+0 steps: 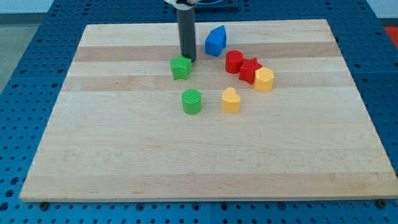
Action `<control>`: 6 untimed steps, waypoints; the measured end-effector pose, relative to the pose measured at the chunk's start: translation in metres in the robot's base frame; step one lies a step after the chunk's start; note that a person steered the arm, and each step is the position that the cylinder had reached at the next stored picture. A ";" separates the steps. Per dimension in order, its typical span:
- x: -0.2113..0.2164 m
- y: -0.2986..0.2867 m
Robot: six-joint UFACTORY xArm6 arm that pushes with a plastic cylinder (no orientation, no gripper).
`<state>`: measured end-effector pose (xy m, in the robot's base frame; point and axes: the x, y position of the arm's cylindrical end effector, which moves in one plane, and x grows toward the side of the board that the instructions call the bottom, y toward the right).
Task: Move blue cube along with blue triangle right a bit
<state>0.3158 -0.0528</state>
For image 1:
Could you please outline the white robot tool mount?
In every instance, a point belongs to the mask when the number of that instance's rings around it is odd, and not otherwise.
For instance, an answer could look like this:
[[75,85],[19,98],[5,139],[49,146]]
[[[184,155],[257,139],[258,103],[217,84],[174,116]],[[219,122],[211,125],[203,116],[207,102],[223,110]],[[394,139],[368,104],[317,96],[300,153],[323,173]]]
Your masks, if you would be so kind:
[[164,0],[178,10],[190,10],[196,6],[198,0]]

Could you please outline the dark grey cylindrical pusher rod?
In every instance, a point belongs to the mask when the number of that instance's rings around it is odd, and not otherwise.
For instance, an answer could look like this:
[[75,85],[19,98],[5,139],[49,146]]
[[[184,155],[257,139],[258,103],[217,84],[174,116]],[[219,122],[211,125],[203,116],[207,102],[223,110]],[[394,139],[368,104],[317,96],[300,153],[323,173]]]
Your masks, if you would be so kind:
[[180,53],[194,62],[197,58],[195,39],[195,11],[177,10],[178,34],[180,39]]

